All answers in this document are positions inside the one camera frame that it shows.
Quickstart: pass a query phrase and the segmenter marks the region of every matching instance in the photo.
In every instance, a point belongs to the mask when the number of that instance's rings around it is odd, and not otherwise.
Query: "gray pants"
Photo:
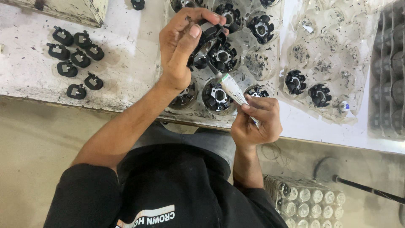
[[[160,122],[153,122],[131,149],[165,143],[179,143],[212,151],[232,167],[236,145],[229,133],[199,128],[194,134],[178,134],[167,130]]]

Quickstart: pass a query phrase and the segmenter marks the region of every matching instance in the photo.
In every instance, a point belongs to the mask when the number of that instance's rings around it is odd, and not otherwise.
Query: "fingernail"
[[[244,109],[250,109],[250,106],[249,106],[248,104],[246,104],[246,103],[242,104],[242,107],[243,107]]]
[[[200,28],[197,25],[193,25],[189,31],[190,35],[194,38],[197,38],[200,34]]]

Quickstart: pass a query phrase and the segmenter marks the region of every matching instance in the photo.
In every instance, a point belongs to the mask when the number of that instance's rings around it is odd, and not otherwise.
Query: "forearm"
[[[233,180],[237,187],[264,188],[262,170],[255,146],[236,148]]]
[[[105,124],[84,144],[72,165],[88,163],[115,169],[142,133],[176,97],[158,82],[138,102]]]

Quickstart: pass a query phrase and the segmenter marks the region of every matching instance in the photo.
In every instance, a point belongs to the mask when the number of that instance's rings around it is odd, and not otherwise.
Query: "white table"
[[[156,62],[158,34],[164,16],[156,12],[162,12],[164,6],[146,2],[144,10],[135,11],[124,1],[110,1],[104,25],[99,29],[0,4],[0,43],[4,44],[4,53],[0,54],[0,95],[122,112],[157,81],[154,75],[159,67]],[[59,61],[48,55],[46,46],[47,42],[53,40],[54,25],[71,33],[88,31],[93,42],[101,45],[105,58],[100,62],[93,61],[86,69],[80,69],[75,78],[58,75],[56,64]],[[102,77],[104,87],[100,91],[88,90],[84,100],[68,98],[65,94],[67,87],[83,83],[88,71]],[[355,125],[328,124],[280,102],[281,135],[405,154],[404,142],[375,139],[368,135],[368,83],[367,80]],[[161,118],[181,119],[165,114]],[[208,124],[194,121],[189,124],[230,128],[230,123],[221,122]]]

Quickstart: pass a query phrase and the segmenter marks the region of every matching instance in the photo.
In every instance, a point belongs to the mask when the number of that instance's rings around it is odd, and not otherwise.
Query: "shirt logo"
[[[169,221],[174,219],[174,217],[175,205],[173,204],[154,210],[141,210],[130,224],[126,224],[119,219],[115,228],[134,228],[137,225],[153,225]]]

